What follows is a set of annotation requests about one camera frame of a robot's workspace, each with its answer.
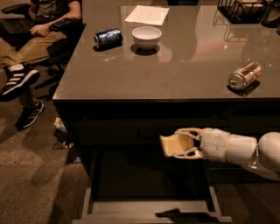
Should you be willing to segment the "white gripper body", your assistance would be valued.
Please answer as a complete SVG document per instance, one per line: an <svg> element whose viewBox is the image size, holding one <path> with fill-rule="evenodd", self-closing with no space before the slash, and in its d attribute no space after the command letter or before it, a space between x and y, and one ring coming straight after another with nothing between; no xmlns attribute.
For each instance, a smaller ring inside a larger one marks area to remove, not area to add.
<svg viewBox="0 0 280 224"><path fill-rule="evenodd" d="M229 132L220 129L203 129L199 148L204 158L214 162L225 162L229 136Z"/></svg>

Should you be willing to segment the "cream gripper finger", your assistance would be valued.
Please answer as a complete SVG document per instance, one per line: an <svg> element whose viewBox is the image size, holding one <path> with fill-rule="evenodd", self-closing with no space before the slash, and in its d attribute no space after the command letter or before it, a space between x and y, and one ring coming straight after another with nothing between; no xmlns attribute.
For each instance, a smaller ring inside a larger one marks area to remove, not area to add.
<svg viewBox="0 0 280 224"><path fill-rule="evenodd" d="M193 147L190 150L164 150L164 155L178 159L199 159L204 157L198 147Z"/></svg>
<svg viewBox="0 0 280 224"><path fill-rule="evenodd" d="M186 135L199 141L201 139L201 131L202 129L199 128L182 128L177 129L175 133L180 135Z"/></svg>

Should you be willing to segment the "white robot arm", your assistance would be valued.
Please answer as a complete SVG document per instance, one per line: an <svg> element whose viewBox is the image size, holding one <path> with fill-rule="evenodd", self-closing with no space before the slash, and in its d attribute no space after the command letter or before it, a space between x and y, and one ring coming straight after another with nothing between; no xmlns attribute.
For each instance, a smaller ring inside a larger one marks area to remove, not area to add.
<svg viewBox="0 0 280 224"><path fill-rule="evenodd" d="M257 140L221 129L183 128L161 136L160 143L166 157L230 163L263 178L280 180L278 132Z"/></svg>

